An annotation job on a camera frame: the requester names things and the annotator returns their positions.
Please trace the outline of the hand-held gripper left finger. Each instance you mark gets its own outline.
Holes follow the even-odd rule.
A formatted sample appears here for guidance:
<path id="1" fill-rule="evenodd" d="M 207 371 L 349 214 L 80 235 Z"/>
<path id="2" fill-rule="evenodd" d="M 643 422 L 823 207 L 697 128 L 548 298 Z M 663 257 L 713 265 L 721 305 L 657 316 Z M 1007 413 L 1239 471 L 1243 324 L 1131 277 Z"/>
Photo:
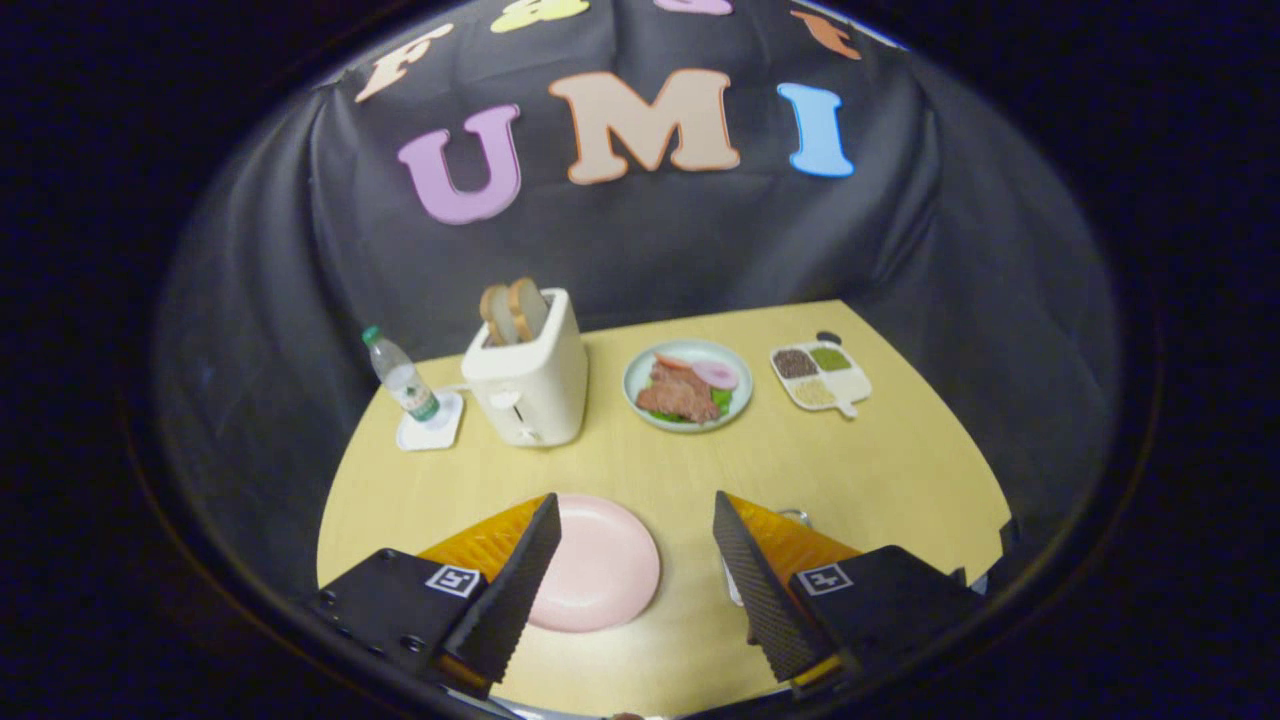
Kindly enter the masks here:
<path id="1" fill-rule="evenodd" d="M 540 495 L 419 553 L 378 550 L 305 606 L 401 674 L 486 700 L 506 676 L 561 537 L 559 497 Z"/>

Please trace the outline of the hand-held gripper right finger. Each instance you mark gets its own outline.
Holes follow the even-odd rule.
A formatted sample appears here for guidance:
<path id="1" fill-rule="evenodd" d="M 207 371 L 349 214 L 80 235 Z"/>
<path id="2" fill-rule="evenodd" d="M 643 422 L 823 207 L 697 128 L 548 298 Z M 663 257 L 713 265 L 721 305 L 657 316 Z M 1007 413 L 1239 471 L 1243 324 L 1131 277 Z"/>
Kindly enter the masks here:
<path id="1" fill-rule="evenodd" d="M 900 546 L 855 550 L 724 491 L 712 525 L 750 643 L 800 697 L 883 676 L 984 605 Z"/>

